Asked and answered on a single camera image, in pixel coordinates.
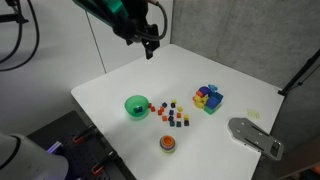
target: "orange cube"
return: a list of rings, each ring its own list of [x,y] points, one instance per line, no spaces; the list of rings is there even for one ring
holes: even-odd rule
[[[162,121],[167,121],[168,117],[167,116],[162,116]]]
[[[198,96],[200,96],[200,97],[203,97],[203,94],[202,94],[202,92],[200,92],[200,91],[197,91],[196,94],[197,94]]]

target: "green block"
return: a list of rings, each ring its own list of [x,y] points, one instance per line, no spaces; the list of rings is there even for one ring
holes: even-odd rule
[[[218,104],[214,109],[210,109],[210,108],[208,108],[207,106],[205,106],[204,107],[204,111],[206,112],[206,113],[208,113],[208,114],[213,114],[214,112],[216,112],[219,108],[220,108],[220,106],[221,106],[221,103],[220,104]]]

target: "black cable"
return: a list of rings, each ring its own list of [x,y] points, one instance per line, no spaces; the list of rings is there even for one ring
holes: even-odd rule
[[[0,64],[6,62],[7,60],[9,60],[19,49],[20,43],[21,43],[21,38],[22,38],[22,26],[23,26],[23,19],[22,19],[22,11],[21,11],[21,4],[20,4],[20,0],[17,0],[17,6],[18,6],[18,21],[19,21],[19,31],[18,31],[18,38],[16,41],[16,44],[14,46],[14,48],[12,49],[12,51],[3,59],[0,60]]]
[[[40,42],[40,32],[39,32],[38,20],[37,20],[36,13],[34,12],[31,0],[27,0],[27,1],[28,1],[28,4],[29,4],[29,7],[30,7],[30,11],[32,13],[32,18],[33,18],[34,24],[35,24],[36,35],[37,35],[36,44],[34,46],[34,49],[33,49],[32,53],[31,53],[31,55],[24,62],[22,62],[21,64],[18,64],[16,66],[10,67],[10,68],[0,69],[0,72],[11,71],[11,70],[17,69],[17,68],[27,64],[33,58],[33,56],[36,54],[36,52],[38,50],[39,42]]]
[[[293,89],[295,89],[295,88],[297,88],[297,87],[299,87],[299,86],[302,86],[303,83],[304,83],[307,79],[309,79],[310,76],[311,76],[314,72],[316,72],[319,67],[320,67],[320,64],[319,64],[306,78],[304,78],[302,81],[298,82],[298,84],[295,85],[294,87],[290,88],[290,89],[288,90],[288,92],[290,92],[291,90],[293,90]]]
[[[136,33],[142,39],[145,39],[148,41],[159,41],[159,40],[163,39],[166,36],[167,28],[168,28],[168,18],[167,18],[167,13],[166,13],[165,9],[163,8],[163,6],[159,2],[157,2],[155,5],[161,9],[162,14],[163,14],[163,18],[164,18],[164,28],[163,28],[162,34],[160,36],[152,36],[150,34],[147,34],[147,33],[141,32],[141,31],[137,31],[137,33]]]

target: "white table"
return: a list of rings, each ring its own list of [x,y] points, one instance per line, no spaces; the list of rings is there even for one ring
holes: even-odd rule
[[[213,115],[193,106],[195,91],[215,84],[224,95]],[[283,97],[279,88],[230,69],[175,45],[168,45],[147,61],[138,59],[72,90],[91,120],[142,180],[248,180],[260,153],[232,139],[228,120],[259,112],[251,119],[270,132]],[[176,99],[190,116],[190,127],[169,127],[156,113],[133,121],[125,100],[140,94],[157,107]],[[173,136],[177,149],[171,155],[159,147],[163,135]]]

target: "metal clamp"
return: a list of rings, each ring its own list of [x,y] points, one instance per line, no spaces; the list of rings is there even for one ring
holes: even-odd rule
[[[272,160],[280,161],[284,145],[247,118],[232,118],[228,127],[233,137],[255,148]]]

